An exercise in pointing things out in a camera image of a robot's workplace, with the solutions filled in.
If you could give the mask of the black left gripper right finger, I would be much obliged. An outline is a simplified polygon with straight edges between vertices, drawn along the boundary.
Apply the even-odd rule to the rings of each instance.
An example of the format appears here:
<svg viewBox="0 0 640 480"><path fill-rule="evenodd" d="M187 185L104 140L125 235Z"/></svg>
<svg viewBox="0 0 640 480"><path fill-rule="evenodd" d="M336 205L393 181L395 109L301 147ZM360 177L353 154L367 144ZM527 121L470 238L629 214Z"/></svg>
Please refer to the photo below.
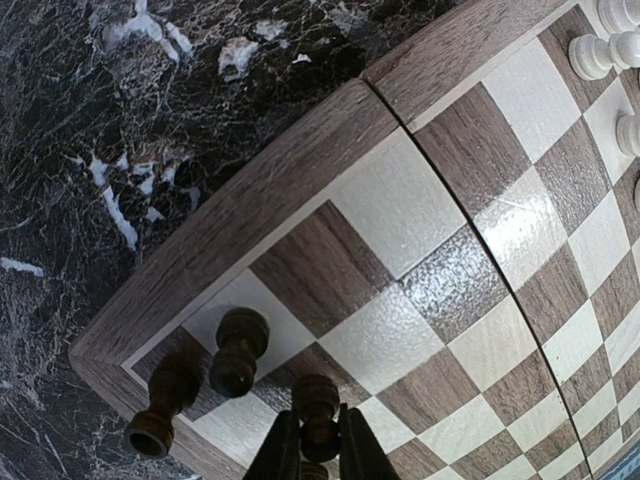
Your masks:
<svg viewBox="0 0 640 480"><path fill-rule="evenodd" d="M400 477L358 408L340 405L340 478L399 480Z"/></svg>

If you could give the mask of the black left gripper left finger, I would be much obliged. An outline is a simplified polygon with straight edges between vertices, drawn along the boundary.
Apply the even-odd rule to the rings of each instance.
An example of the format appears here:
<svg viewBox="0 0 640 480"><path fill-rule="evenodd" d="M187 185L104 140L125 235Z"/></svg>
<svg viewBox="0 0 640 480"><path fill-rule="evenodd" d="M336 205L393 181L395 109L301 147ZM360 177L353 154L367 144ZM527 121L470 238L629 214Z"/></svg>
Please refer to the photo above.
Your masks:
<svg viewBox="0 0 640 480"><path fill-rule="evenodd" d="M301 478L300 418L295 410L280 412L243 480Z"/></svg>

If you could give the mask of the dark chess pawn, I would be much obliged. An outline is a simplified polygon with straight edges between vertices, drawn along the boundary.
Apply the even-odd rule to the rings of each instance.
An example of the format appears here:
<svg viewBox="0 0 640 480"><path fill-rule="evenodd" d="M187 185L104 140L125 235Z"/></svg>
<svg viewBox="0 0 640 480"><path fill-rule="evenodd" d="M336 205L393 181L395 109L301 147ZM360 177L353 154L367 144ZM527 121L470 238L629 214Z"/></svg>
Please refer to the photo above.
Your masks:
<svg viewBox="0 0 640 480"><path fill-rule="evenodd" d="M216 331L218 351L209 370L211 388L225 398L247 394L257 372L257 360L264 355L270 330L256 310L238 307L227 311Z"/></svg>
<svg viewBox="0 0 640 480"><path fill-rule="evenodd" d="M302 423L300 449L310 462L325 463L340 452L339 426L334 421L340 405L337 386L326 376L312 374L294 382L292 405Z"/></svg>

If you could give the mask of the dark chess rook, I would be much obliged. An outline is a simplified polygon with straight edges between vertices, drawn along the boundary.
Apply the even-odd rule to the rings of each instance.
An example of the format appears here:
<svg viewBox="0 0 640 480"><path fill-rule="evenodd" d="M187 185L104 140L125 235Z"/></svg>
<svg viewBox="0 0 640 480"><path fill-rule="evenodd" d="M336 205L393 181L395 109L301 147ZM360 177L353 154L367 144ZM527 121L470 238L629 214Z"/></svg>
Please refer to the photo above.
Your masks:
<svg viewBox="0 0 640 480"><path fill-rule="evenodd" d="M148 459L165 458L175 436L173 420L195 402L201 385L199 366L178 352L166 355L148 382L148 407L124 430L126 443Z"/></svg>

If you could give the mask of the wooden chess board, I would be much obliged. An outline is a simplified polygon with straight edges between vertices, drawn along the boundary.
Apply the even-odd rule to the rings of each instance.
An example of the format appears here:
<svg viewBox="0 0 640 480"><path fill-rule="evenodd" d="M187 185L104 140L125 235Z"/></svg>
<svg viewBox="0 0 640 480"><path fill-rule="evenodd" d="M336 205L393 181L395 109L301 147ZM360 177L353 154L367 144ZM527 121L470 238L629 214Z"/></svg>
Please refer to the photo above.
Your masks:
<svg viewBox="0 0 640 480"><path fill-rule="evenodd" d="M578 1L468 1L347 82L213 195L70 349L129 422L200 368L172 455L248 470L294 382L329 377L403 479L605 479L639 454L639 161L608 182L567 82ZM267 321L211 388L229 310Z"/></svg>

